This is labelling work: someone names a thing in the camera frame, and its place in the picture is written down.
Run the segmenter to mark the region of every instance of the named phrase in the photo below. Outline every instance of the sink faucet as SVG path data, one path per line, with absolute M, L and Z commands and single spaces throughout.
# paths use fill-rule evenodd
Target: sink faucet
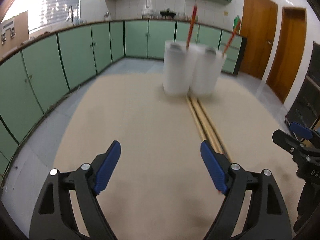
M 70 5 L 69 8 L 68 8 L 68 16 L 67 16 L 67 18 L 66 18 L 66 22 L 69 21 L 69 11 L 70 11 L 70 9 L 71 9 L 71 24 L 70 24 L 70 26 L 73 27 L 73 9 L 72 9 L 72 6 L 71 6 L 71 5 Z

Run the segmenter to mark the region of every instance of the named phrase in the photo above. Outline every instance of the white wall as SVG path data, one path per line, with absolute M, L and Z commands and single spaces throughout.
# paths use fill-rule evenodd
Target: white wall
M 320 22 L 306 0 L 272 1 L 278 4 L 278 19 L 276 35 L 270 59 L 262 78 L 263 81 L 266 81 L 268 78 L 276 54 L 281 29 L 283 7 L 302 7 L 307 9 L 307 36 L 305 49 L 296 79 L 286 101 L 284 102 L 285 108 L 290 109 L 297 97 L 297 94 L 299 93 L 307 72 L 311 58 L 313 41 L 320 43 Z M 244 6 L 244 0 L 232 0 L 232 2 L 226 6 L 208 0 L 117 0 L 116 2 L 110 1 L 108 6 L 105 4 L 104 0 L 81 0 L 81 18 L 88 22 L 101 20 L 108 9 L 111 13 L 112 19 L 140 18 L 141 9 L 146 5 L 155 10 L 170 8 L 177 13 L 185 11 L 186 15 L 191 15 L 194 3 L 197 3 L 198 5 L 198 16 L 200 22 L 212 24 L 228 30 L 232 30 L 233 20 L 237 15 L 242 17 Z

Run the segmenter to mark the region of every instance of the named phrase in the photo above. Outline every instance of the gray floor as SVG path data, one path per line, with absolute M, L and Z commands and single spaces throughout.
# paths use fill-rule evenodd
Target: gray floor
M 163 73 L 163 61 L 126 58 L 106 69 L 101 75 L 117 73 Z M 235 79 L 246 87 L 287 131 L 283 123 L 287 110 L 265 83 L 243 73 L 239 73 L 236 78 L 226 74 L 222 74 L 222 77 Z M 8 175 L 2 201 L 27 236 L 33 208 L 52 168 L 62 136 L 81 98 L 94 81 L 95 79 L 79 87 L 44 120 L 26 142 Z

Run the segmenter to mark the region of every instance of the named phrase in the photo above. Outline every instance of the metal bolt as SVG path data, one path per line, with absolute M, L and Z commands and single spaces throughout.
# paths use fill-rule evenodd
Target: metal bolt
M 237 163 L 232 163 L 231 164 L 231 169 L 233 169 L 234 171 L 238 171 L 240 169 L 240 166 Z
M 50 175 L 51 176 L 54 176 L 54 175 L 56 175 L 58 173 L 58 170 L 57 169 L 52 169 L 51 171 L 50 171 Z
M 263 174 L 266 175 L 266 176 L 270 176 L 270 175 L 271 175 L 271 171 L 265 169 L 265 170 L 263 171 Z
M 84 164 L 81 165 L 81 170 L 87 171 L 88 169 L 90 169 L 90 164 L 89 163 L 84 163 Z

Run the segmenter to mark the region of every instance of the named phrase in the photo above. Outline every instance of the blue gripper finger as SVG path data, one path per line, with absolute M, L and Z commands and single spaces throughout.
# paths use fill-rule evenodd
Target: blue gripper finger
M 101 191 L 105 190 L 110 177 L 118 163 L 121 154 L 121 146 L 118 141 L 113 143 L 113 147 L 108 149 L 108 155 L 98 169 L 95 177 L 94 192 L 99 195 Z
M 228 191 L 228 187 L 226 185 L 226 174 L 206 142 L 201 143 L 200 152 L 216 189 L 221 191 L 223 195 L 226 195 Z
M 297 122 L 292 122 L 290 124 L 290 131 L 305 138 L 306 140 L 311 140 L 313 138 L 312 131 Z

